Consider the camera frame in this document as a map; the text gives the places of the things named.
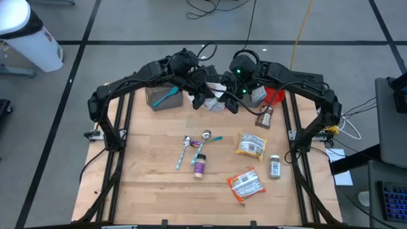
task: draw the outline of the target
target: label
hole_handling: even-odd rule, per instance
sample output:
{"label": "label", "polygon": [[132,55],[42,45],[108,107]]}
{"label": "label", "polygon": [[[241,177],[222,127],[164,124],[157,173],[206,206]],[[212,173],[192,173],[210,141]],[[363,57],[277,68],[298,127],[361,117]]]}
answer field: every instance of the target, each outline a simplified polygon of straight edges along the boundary
{"label": "label", "polygon": [[265,117],[263,118],[263,121],[261,122],[261,124],[269,127],[271,119],[272,119],[272,116],[270,114],[265,113]]}
{"label": "label", "polygon": [[252,102],[257,102],[257,101],[265,99],[266,96],[267,96],[267,93],[263,86],[263,87],[259,87],[252,91],[251,99],[252,99]]}
{"label": "label", "polygon": [[252,195],[263,189],[256,171],[252,170],[233,180],[233,190],[239,196]]}
{"label": "label", "polygon": [[272,176],[279,177],[280,176],[280,163],[272,162],[271,167],[272,167],[272,169],[271,169]]}
{"label": "label", "polygon": [[205,164],[201,162],[195,162],[195,168],[193,169],[194,173],[204,174]]}
{"label": "label", "polygon": [[239,150],[261,155],[263,153],[264,146],[265,141],[260,137],[251,134],[242,134]]}

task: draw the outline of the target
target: wire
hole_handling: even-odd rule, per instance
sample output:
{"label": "wire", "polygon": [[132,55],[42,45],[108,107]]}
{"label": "wire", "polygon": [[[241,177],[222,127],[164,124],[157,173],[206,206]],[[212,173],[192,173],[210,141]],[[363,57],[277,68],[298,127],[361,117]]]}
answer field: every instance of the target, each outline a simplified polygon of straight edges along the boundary
{"label": "wire", "polygon": [[[126,136],[127,136],[127,130],[121,137],[121,140],[123,140]],[[96,158],[98,158],[103,152],[105,152],[105,150],[106,150],[106,147],[104,149],[102,149],[102,151],[97,153],[96,156],[94,156],[92,159],[90,159],[90,161],[88,163],[85,164],[85,166],[82,168],[81,174],[79,175],[79,184],[81,183],[82,175],[83,175],[85,169],[89,166],[89,164],[91,164],[94,160],[96,160]]]}
{"label": "wire", "polygon": [[[317,148],[312,147],[312,146],[311,146],[311,148],[312,148],[312,149],[316,149],[317,151],[320,151],[321,153],[324,153],[324,154],[328,157],[328,160],[329,160],[329,155],[328,155],[326,152],[323,152],[322,150],[317,149]],[[351,203],[354,204],[355,207],[357,207],[360,211],[362,211],[363,213],[367,214],[369,217],[372,217],[372,218],[373,218],[374,220],[376,220],[377,222],[379,222],[379,223],[381,223],[381,224],[383,224],[383,225],[385,225],[385,226],[388,226],[388,227],[391,228],[391,229],[397,229],[397,228],[395,228],[395,227],[393,227],[393,226],[390,226],[390,225],[388,225],[387,223],[384,223],[383,221],[377,219],[376,217],[374,217],[373,215],[371,215],[370,213],[366,212],[366,211],[363,210],[361,207],[359,207],[350,197],[348,197],[346,194],[344,194],[344,192],[342,192],[342,190],[339,188],[338,185],[336,185],[335,177],[333,178],[333,182],[334,182],[335,186],[337,187],[337,189],[342,193],[342,195],[344,195],[349,201],[351,201]]]}
{"label": "wire", "polygon": [[[341,118],[343,118],[343,126],[339,128],[340,132],[343,132],[344,134],[348,135],[349,137],[355,139],[355,140],[361,140],[362,139],[362,135],[359,133],[359,131],[356,129],[356,127],[347,119],[343,117],[343,114],[341,114]],[[352,129],[354,129],[354,131],[356,132],[358,137],[353,136],[352,134],[349,134],[348,132],[344,131],[343,129],[345,128],[345,124],[349,123],[350,127],[352,127]]]}
{"label": "wire", "polygon": [[215,11],[228,12],[228,11],[236,10],[237,8],[243,6],[244,4],[246,4],[246,3],[249,2],[249,1],[250,1],[250,0],[246,0],[244,3],[242,3],[242,4],[238,5],[238,6],[235,6],[235,7],[233,7],[232,9],[224,10],[224,9],[219,9],[219,8],[218,8],[218,6],[219,6],[221,0],[218,0],[217,3],[214,3],[214,2],[211,1],[211,0],[206,0],[206,2],[208,2],[208,3],[210,3],[210,4],[213,5],[213,8],[212,8],[211,10],[209,10],[209,11],[205,11],[205,10],[203,10],[203,9],[198,8],[197,6],[194,6],[194,5],[190,2],[190,0],[186,0],[186,2],[187,2],[190,6],[192,6],[194,9],[196,9],[196,10],[198,10],[198,11],[201,11],[203,14],[198,15],[198,14],[196,14],[196,13],[187,12],[185,15],[186,15],[186,17],[188,17],[189,19],[196,20],[196,19],[202,18],[202,17],[204,17],[204,16],[206,16],[206,15],[208,15],[208,14],[214,13]]}
{"label": "wire", "polygon": [[256,3],[257,3],[257,0],[254,0],[253,11],[252,11],[252,18],[250,19],[249,33],[247,34],[246,44],[244,45],[244,47],[242,48],[242,50],[244,50],[244,49],[246,48],[247,44],[249,43],[250,32],[252,31],[254,10],[256,9]]}
{"label": "wire", "polygon": [[367,157],[367,158],[370,158],[371,160],[377,160],[376,158],[373,158],[373,157],[371,157],[371,156],[369,156],[369,155],[367,155],[367,154],[365,154],[365,153],[362,153],[362,152],[360,152],[360,151],[357,151],[356,149],[351,148],[351,147],[349,147],[349,146],[343,144],[342,142],[338,141],[338,140],[335,139],[335,138],[332,138],[332,139],[335,140],[336,142],[338,142],[339,144],[341,144],[342,146],[344,146],[344,147],[346,147],[346,148],[348,148],[348,149],[351,149],[351,150],[355,151],[356,153],[360,153],[361,155],[363,155],[363,156],[365,156],[365,157]]}
{"label": "wire", "polygon": [[334,183],[335,183],[335,186],[337,187],[337,190],[339,190],[339,192],[342,193],[342,195],[344,195],[344,196],[345,196],[356,208],[358,208],[361,212],[365,213],[366,215],[368,215],[369,217],[373,218],[373,219],[376,220],[377,222],[379,222],[379,223],[381,223],[381,224],[387,226],[388,228],[391,228],[391,229],[398,229],[398,228],[396,228],[396,227],[394,227],[394,226],[391,226],[391,225],[389,225],[389,224],[383,222],[382,220],[380,220],[380,219],[374,217],[372,214],[370,214],[370,213],[368,213],[367,211],[365,211],[364,209],[362,209],[362,207],[360,207],[359,205],[357,205],[350,197],[348,197],[346,194],[344,194],[344,192],[342,192],[342,190],[336,185],[335,178],[333,179],[333,181],[334,181]]}
{"label": "wire", "polygon": [[361,107],[361,106],[366,105],[367,103],[369,103],[369,102],[372,101],[373,99],[376,99],[376,97],[369,99],[369,100],[366,101],[364,104],[358,105],[358,106],[356,106],[356,107],[354,107],[354,108],[348,110],[348,111],[347,111],[345,114],[343,114],[343,115],[346,115],[347,113],[351,112],[352,110],[354,110],[354,109],[356,109],[356,108],[359,108],[359,107]]}
{"label": "wire", "polygon": [[292,163],[294,163],[294,162],[297,162],[298,161],[298,159],[300,159],[300,157],[301,157],[301,153],[298,153],[298,156],[295,158],[295,161],[288,161],[287,160],[287,155],[288,155],[288,153],[290,153],[291,152],[291,150],[289,150],[285,155],[284,155],[284,161],[286,161],[286,163],[288,163],[288,164],[292,164]]}
{"label": "wire", "polygon": [[294,48],[293,48],[293,54],[291,54],[290,70],[293,68],[293,65],[294,65],[295,51],[296,51],[296,49],[297,49],[298,41],[300,40],[300,37],[301,37],[301,34],[302,34],[302,32],[303,32],[305,23],[306,23],[307,20],[308,20],[308,16],[309,16],[310,11],[311,11],[312,2],[313,2],[313,0],[310,0],[310,3],[308,4],[307,13],[305,14],[305,18],[304,18],[304,20],[303,20],[303,24],[301,25],[300,32],[298,33],[297,40],[295,41],[295,45],[294,45]]}
{"label": "wire", "polygon": [[90,161],[88,163],[85,164],[85,166],[82,168],[81,174],[79,175],[79,184],[82,181],[82,175],[83,172],[85,171],[85,169],[94,161],[96,160],[96,158],[98,158],[103,152],[105,152],[106,148],[102,149],[102,151],[100,151],[99,153],[96,154],[96,156],[94,156],[92,159],[90,159]]}

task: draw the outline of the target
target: red cup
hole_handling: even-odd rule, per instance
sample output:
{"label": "red cup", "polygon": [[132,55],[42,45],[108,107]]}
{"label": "red cup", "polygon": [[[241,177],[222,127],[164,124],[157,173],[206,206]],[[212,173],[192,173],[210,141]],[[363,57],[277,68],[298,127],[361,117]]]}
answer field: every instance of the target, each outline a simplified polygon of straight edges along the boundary
{"label": "red cup", "polygon": [[[274,88],[266,88],[266,93],[267,96],[265,98],[265,102],[266,104],[268,104],[270,102],[270,99],[272,99],[272,96],[275,93],[275,89]],[[284,99],[286,92],[284,90],[279,90],[279,92],[277,92],[277,94],[275,95],[273,101],[272,101],[272,105],[278,104],[279,102],[281,102]]]}

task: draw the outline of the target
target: wooden tabletop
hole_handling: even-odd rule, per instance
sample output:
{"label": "wooden tabletop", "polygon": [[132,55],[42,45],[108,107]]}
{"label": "wooden tabletop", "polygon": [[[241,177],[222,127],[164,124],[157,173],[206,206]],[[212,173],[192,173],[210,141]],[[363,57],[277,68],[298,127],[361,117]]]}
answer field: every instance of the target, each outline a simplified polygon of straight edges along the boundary
{"label": "wooden tabletop", "polygon": [[[287,101],[295,129],[289,96]],[[297,102],[301,124],[306,127],[317,115],[315,104],[298,95]],[[117,99],[110,103],[109,117],[112,123],[117,104]],[[167,219],[170,225],[249,225],[251,220],[256,220],[258,225],[301,225],[293,168],[284,162],[289,148],[281,104],[274,106],[274,110],[272,126],[270,130],[265,130],[255,126],[256,116],[242,108],[238,114],[231,114],[227,110],[211,113],[204,108],[195,111],[186,94],[183,107],[154,112],[146,105],[144,90],[136,91],[114,223],[159,225],[162,219]],[[191,165],[196,148],[187,148],[179,171],[176,171],[176,164],[184,136],[201,140],[201,133],[205,129],[211,130],[212,137],[223,136],[223,140],[203,146],[202,153],[207,155],[207,163],[205,176],[200,180],[193,177]],[[235,153],[241,132],[268,140],[262,162]],[[314,142],[312,146],[325,150],[320,142]],[[103,141],[90,143],[87,161],[103,147]],[[268,177],[270,155],[281,158],[280,179]],[[341,221],[326,155],[312,149],[308,159],[317,196]],[[107,153],[83,174],[72,220],[84,215],[100,193],[106,160]],[[226,180],[253,167],[266,192],[257,193],[240,204]],[[312,221],[305,192],[304,196],[308,220]],[[104,219],[107,219],[110,200],[108,196]]]}

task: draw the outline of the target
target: food package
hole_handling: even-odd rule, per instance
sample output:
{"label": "food package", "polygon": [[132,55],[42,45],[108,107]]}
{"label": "food package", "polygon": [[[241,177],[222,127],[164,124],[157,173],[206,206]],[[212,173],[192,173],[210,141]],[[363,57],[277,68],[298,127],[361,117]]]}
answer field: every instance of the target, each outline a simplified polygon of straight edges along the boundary
{"label": "food package", "polygon": [[[263,112],[266,108],[267,108],[267,106],[263,106],[261,108],[261,112]],[[257,118],[255,125],[268,130],[271,125],[272,114],[273,114],[273,108],[269,107],[265,114],[262,114]]]}
{"label": "food package", "polygon": [[228,184],[240,203],[258,192],[266,191],[254,168],[241,175],[229,177]]}
{"label": "food package", "polygon": [[266,150],[267,140],[256,135],[240,133],[240,142],[237,154],[253,156],[261,162]]}

